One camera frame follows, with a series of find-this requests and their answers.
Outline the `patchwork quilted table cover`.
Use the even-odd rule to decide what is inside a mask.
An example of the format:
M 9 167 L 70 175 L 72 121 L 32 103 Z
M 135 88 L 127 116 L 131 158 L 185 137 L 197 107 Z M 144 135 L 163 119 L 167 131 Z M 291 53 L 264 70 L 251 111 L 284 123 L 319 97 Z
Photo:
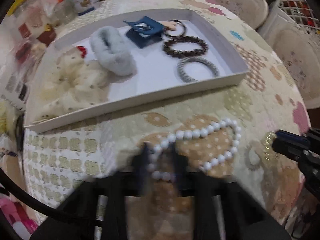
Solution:
M 42 134 L 27 130 L 23 156 L 28 192 L 56 207 L 86 176 L 106 175 L 124 164 L 141 142 L 156 144 L 170 132 L 231 118 L 242 128 L 239 153 L 209 174 L 235 175 L 266 211 L 288 228 L 297 216 L 304 176 L 294 161 L 269 150 L 267 144 L 272 132 L 302 133 L 310 121 L 298 87 L 272 47 L 213 0 L 113 1 L 68 24 L 65 33 L 125 12 L 190 9 L 231 42 L 249 72 L 237 86 L 128 108 Z

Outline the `cream ornate chair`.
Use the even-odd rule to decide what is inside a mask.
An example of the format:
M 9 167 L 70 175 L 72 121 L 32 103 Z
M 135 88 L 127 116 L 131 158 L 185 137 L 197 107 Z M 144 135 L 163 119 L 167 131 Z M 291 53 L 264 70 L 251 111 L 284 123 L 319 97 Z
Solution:
M 215 0 L 217 4 L 227 8 L 247 23 L 251 28 L 258 29 L 268 17 L 266 0 Z
M 306 108 L 319 108 L 319 36 L 279 15 L 267 18 L 260 35 L 283 62 Z

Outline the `pink plastic toy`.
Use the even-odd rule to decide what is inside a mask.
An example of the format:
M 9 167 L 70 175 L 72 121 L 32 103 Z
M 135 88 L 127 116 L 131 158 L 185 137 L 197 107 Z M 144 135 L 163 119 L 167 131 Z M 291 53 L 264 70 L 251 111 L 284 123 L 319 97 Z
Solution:
M 30 239 L 37 227 L 19 202 L 1 197 L 1 239 Z

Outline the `cream dotted fabric scrunchie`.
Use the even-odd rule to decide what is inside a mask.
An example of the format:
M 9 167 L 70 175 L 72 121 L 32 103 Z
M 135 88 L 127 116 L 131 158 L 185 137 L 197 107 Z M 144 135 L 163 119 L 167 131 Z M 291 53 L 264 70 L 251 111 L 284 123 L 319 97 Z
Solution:
M 85 61 L 79 47 L 63 52 L 46 73 L 35 121 L 49 120 L 108 100 L 109 71 L 97 60 Z

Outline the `white shallow cardboard tray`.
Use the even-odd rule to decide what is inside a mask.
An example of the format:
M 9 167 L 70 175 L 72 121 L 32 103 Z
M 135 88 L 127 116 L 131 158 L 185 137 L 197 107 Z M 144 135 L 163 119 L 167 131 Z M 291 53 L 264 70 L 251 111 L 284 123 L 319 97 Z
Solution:
M 136 62 L 136 71 L 128 77 L 115 75 L 110 77 L 107 101 L 40 123 L 35 122 L 36 114 L 41 107 L 37 94 L 41 89 L 42 80 L 51 65 L 64 51 L 72 46 L 89 48 L 89 38 L 92 33 L 106 25 L 118 28 L 121 35 L 125 35 L 129 26 L 124 21 L 136 21 L 144 16 L 156 21 L 176 19 L 183 22 L 186 25 L 188 35 L 199 37 L 208 44 L 208 51 L 204 57 L 215 64 L 219 71 L 218 77 L 215 77 L 204 65 L 190 63 L 185 70 L 194 78 L 194 82 L 185 83 L 177 73 L 178 59 L 164 53 L 162 42 L 140 49 L 130 40 L 126 40 Z M 48 47 L 30 86 L 24 126 L 34 132 L 41 133 L 87 118 L 153 101 L 237 85 L 247 73 L 247 64 L 231 43 L 207 19 L 192 10 L 153 9 L 111 16 L 72 31 Z

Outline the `light blue fluffy scrunchie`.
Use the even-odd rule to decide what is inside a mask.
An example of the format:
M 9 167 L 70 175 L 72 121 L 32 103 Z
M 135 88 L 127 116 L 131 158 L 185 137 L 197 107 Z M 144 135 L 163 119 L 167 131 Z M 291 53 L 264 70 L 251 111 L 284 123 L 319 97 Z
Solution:
M 102 67 L 117 76 L 128 76 L 136 70 L 136 62 L 118 29 L 105 26 L 89 39 L 91 49 Z

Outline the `dark blue hair claw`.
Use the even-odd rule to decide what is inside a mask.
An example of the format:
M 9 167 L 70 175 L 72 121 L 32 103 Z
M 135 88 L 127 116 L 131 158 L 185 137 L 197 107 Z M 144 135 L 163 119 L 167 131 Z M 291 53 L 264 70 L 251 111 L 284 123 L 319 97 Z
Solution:
M 144 16 L 136 22 L 124 21 L 131 29 L 125 34 L 137 47 L 143 49 L 162 41 L 164 25 Z

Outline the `small clear glass jar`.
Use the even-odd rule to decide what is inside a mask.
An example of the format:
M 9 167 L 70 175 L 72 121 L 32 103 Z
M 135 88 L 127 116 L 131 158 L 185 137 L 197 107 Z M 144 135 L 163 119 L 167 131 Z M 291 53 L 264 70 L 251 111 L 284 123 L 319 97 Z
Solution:
M 53 13 L 61 24 L 68 24 L 75 18 L 73 7 L 66 0 L 58 2 L 53 9 Z

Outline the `yellow lid plastic jar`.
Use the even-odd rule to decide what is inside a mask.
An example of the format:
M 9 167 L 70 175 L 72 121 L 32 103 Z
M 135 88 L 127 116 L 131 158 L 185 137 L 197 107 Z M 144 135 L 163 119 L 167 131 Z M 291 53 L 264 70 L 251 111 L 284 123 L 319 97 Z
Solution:
M 49 46 L 56 32 L 41 0 L 16 0 L 7 13 L 9 28 L 18 39 L 30 38 Z

